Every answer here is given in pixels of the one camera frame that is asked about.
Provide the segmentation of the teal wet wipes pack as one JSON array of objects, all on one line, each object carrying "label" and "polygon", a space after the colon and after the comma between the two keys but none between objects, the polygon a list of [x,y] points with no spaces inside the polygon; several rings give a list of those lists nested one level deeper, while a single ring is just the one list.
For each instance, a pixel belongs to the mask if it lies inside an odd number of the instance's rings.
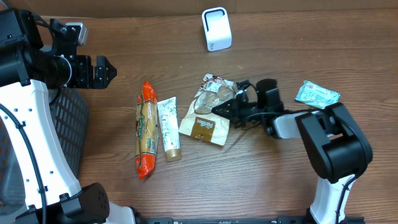
[{"label": "teal wet wipes pack", "polygon": [[340,94],[338,92],[326,89],[308,80],[303,81],[303,85],[295,97],[296,101],[320,109],[337,103],[339,99]]}]

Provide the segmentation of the white gold-capped cream tube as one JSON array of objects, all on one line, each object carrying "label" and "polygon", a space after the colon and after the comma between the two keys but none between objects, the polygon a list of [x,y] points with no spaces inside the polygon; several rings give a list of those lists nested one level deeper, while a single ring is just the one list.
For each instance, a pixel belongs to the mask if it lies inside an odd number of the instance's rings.
[{"label": "white gold-capped cream tube", "polygon": [[177,119],[177,98],[159,101],[157,103],[162,142],[166,160],[168,162],[179,161],[182,158]]}]

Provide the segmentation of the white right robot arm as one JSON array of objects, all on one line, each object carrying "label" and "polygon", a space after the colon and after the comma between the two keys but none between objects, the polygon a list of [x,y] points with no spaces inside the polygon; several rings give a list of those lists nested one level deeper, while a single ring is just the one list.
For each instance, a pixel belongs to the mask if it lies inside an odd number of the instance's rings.
[{"label": "white right robot arm", "polygon": [[323,109],[287,110],[277,81],[263,79],[255,85],[237,84],[234,98],[212,108],[212,113],[230,120],[235,128],[260,124],[276,139],[301,139],[318,175],[315,198],[301,217],[278,217],[277,223],[364,223],[363,217],[348,217],[345,206],[354,182],[373,159],[366,136],[344,104]]}]

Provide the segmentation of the beige grain snack pouch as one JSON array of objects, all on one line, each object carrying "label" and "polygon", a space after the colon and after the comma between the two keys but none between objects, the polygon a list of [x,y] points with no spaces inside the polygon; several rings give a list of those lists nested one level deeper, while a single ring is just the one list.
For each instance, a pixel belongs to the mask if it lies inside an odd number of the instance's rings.
[{"label": "beige grain snack pouch", "polygon": [[207,73],[182,119],[179,133],[224,146],[229,133],[229,119],[211,110],[236,97],[235,82]]}]

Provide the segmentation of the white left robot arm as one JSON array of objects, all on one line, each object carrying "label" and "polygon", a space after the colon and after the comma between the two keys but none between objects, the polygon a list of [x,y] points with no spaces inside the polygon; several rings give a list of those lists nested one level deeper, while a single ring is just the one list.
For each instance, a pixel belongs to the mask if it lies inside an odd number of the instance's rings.
[{"label": "white left robot arm", "polygon": [[82,187],[67,163],[50,114],[49,91],[105,89],[116,68],[76,50],[81,23],[49,22],[26,10],[1,11],[1,119],[24,179],[26,211],[16,223],[128,223],[139,214],[108,200],[104,187]]}]

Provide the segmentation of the orange spaghetti packet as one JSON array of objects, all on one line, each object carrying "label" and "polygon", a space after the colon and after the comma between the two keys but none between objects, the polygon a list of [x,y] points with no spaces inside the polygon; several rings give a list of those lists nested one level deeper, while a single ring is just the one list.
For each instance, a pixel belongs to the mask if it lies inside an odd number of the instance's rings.
[{"label": "orange spaghetti packet", "polygon": [[136,106],[136,171],[140,179],[148,178],[155,168],[158,145],[157,95],[145,81]]}]

